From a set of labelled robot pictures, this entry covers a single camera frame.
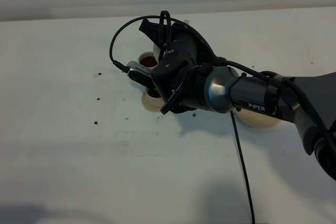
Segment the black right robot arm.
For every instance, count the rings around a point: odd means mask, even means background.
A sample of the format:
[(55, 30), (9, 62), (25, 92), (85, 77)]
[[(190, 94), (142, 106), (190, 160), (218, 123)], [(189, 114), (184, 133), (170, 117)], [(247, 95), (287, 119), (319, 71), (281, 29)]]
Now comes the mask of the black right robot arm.
[(161, 50), (151, 79), (161, 112), (246, 110), (293, 123), (304, 150), (335, 177), (335, 74), (285, 77), (217, 57), (192, 27), (143, 20), (139, 30)]

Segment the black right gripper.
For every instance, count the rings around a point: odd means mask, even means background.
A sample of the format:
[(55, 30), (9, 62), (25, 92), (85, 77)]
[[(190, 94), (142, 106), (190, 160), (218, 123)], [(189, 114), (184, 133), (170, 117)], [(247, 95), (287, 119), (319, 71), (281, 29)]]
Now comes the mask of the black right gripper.
[(202, 109), (214, 111), (208, 97), (214, 55), (204, 38), (189, 25), (172, 26), (167, 18), (159, 23), (144, 19), (139, 31), (159, 48), (168, 48), (152, 71), (152, 80), (164, 100), (162, 114)]

